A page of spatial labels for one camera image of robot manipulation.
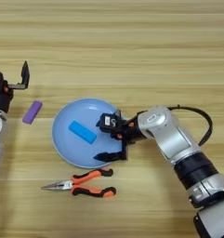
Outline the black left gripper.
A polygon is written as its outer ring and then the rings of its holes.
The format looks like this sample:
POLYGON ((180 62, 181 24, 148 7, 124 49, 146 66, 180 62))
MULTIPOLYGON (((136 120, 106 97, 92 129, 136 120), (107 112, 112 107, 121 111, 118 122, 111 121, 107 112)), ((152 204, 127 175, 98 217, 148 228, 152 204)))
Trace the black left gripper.
POLYGON ((0 85, 0 110, 5 113, 8 113, 10 102, 14 97, 14 91, 12 89, 24 90, 29 86, 30 71, 27 61, 23 63, 20 76, 20 83, 8 85, 7 80, 4 80, 2 85, 0 85))

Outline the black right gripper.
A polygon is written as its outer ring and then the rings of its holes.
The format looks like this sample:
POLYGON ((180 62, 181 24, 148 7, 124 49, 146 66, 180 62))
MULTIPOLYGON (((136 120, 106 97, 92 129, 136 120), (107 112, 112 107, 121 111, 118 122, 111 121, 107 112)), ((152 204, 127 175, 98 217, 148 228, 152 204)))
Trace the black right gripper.
POLYGON ((94 159, 104 163, 125 160, 127 157, 126 145, 135 144, 138 140, 146 138, 138 127, 137 116, 125 120, 121 117, 120 109, 117 109, 114 115, 118 118, 116 119, 116 128, 112 132, 112 138, 121 141, 99 146, 99 152, 94 156, 94 159))

